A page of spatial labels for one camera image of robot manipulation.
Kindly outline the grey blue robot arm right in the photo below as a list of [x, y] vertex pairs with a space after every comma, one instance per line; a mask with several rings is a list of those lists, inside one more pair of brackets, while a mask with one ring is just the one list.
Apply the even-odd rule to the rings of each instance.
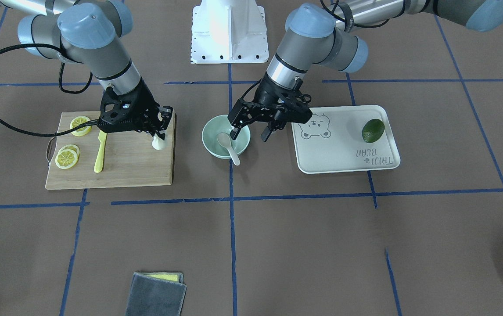
[[[83, 64], [103, 87], [100, 116], [69, 128], [63, 134], [97, 126], [105, 133], [145, 132], [153, 148], [165, 147], [173, 108], [155, 102], [120, 38], [133, 29], [133, 16], [119, 0], [0, 0], [0, 7], [26, 12], [18, 25], [21, 48], [61, 64]], [[0, 123], [19, 133], [31, 132]]]

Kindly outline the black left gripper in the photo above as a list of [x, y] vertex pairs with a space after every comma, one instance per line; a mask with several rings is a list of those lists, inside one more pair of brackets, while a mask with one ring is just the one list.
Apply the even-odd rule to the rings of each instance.
[[232, 107], [228, 115], [231, 140], [236, 140], [242, 128], [253, 122], [267, 122], [261, 134], [263, 142], [287, 122], [308, 122], [313, 115], [308, 105], [311, 97], [300, 92], [301, 85], [302, 79], [298, 78], [291, 80], [291, 88], [282, 87], [264, 74]]

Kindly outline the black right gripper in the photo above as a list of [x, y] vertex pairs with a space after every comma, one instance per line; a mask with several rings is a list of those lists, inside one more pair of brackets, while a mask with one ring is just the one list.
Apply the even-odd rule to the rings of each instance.
[[173, 116], [173, 107], [160, 106], [145, 81], [141, 79], [134, 90], [118, 95], [113, 88], [104, 91], [98, 128], [105, 133], [145, 132], [153, 139], [165, 141], [166, 131]]

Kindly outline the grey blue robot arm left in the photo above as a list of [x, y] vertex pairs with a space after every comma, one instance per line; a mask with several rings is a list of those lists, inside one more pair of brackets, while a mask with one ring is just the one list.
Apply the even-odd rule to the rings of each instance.
[[306, 124], [312, 117], [310, 96], [300, 92], [313, 65], [340, 72], [360, 70], [368, 59], [364, 40], [352, 30], [384, 26], [404, 14], [428, 13], [467, 29], [487, 32], [503, 23], [503, 0], [335, 0], [318, 6], [302, 4], [286, 19], [286, 33], [260, 80], [252, 101], [238, 99], [227, 116], [230, 137], [242, 128], [265, 122], [266, 141], [288, 123]]

